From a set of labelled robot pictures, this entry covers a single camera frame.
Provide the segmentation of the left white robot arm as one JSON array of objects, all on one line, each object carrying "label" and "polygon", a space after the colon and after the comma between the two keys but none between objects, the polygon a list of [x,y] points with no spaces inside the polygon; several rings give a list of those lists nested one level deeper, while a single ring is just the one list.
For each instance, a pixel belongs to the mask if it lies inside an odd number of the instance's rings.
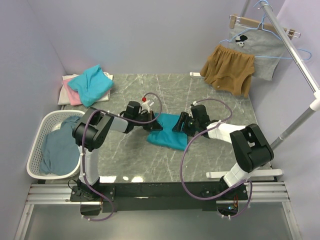
[{"label": "left white robot arm", "polygon": [[152,111],[154,103],[146,98],[143,98],[142,103],[130,101],[126,110],[118,115],[90,107],[80,118],[72,131],[72,137],[79,147],[79,181],[86,184],[82,189],[82,195],[88,201],[94,201],[100,195],[100,188],[95,185],[100,179],[97,154],[109,131],[128,134],[134,127],[143,127],[147,132],[163,129],[157,122],[159,116],[155,116]]}]

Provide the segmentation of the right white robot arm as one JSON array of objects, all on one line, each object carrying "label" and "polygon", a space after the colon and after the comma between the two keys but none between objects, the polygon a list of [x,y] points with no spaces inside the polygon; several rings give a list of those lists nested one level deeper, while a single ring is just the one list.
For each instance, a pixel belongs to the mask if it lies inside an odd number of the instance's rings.
[{"label": "right white robot arm", "polygon": [[255,170],[273,160],[274,152],[257,124],[233,125],[211,120],[202,104],[193,105],[190,110],[191,113],[181,112],[172,131],[190,137],[201,133],[208,139],[232,145],[236,164],[220,179],[219,187],[221,197],[230,200],[237,194],[235,184],[248,180]]}]

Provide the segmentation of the teal t shirt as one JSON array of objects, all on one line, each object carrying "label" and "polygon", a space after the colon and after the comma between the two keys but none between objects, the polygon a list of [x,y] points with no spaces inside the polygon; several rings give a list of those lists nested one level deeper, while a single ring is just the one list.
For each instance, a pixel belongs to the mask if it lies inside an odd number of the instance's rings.
[{"label": "teal t shirt", "polygon": [[183,132],[174,132],[172,128],[179,120],[179,115],[161,113],[157,122],[162,126],[160,131],[151,131],[146,138],[150,144],[184,151],[188,145],[188,137]]}]

